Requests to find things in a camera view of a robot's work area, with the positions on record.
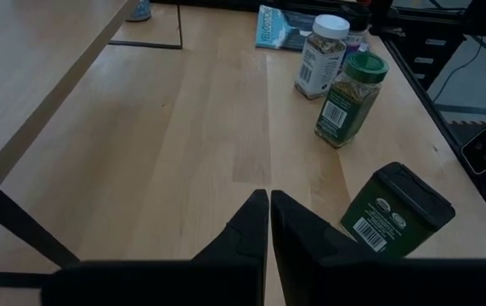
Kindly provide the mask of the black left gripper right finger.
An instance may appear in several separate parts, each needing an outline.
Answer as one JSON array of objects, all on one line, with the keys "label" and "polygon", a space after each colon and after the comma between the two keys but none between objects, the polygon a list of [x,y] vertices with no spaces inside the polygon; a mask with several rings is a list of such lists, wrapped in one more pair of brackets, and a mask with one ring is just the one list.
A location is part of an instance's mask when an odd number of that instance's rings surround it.
[{"label": "black left gripper right finger", "polygon": [[271,226],[288,305],[486,305],[486,258],[385,258],[282,190]]}]

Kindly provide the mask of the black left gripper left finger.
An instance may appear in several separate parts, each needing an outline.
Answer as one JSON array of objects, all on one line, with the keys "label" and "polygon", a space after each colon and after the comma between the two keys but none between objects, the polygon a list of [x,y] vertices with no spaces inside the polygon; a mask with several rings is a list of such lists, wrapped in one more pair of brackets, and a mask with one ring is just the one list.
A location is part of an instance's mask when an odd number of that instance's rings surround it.
[{"label": "black left gripper left finger", "polygon": [[254,190],[192,259],[86,261],[55,272],[43,305],[261,305],[268,194]]}]

